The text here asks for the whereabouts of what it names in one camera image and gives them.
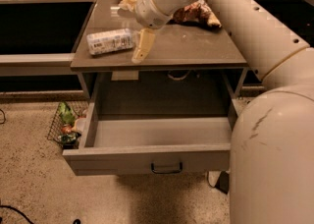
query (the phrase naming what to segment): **drawer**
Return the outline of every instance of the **drawer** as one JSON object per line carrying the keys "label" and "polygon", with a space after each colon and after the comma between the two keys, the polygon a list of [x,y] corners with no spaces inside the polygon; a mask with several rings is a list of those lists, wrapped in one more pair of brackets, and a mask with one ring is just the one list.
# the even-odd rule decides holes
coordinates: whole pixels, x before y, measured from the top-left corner
{"label": "drawer", "polygon": [[79,148],[63,155],[77,175],[229,169],[230,98],[220,71],[139,72],[136,81],[97,75]]}

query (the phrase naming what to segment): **cord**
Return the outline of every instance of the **cord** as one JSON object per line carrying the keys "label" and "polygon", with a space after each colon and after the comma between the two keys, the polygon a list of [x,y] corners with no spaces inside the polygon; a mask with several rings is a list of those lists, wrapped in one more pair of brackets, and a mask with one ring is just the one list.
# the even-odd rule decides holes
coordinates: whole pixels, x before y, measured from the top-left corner
{"label": "cord", "polygon": [[2,113],[3,115],[3,120],[0,122],[0,125],[6,123],[6,114],[4,113],[4,111],[2,109],[0,109],[0,112]]}
{"label": "cord", "polygon": [[11,206],[11,205],[0,205],[0,208],[7,208],[13,211],[16,211],[17,213],[19,213],[29,224],[34,224],[33,222],[31,222],[28,217],[22,213],[21,211],[19,211],[18,209],[16,209],[15,207]]}

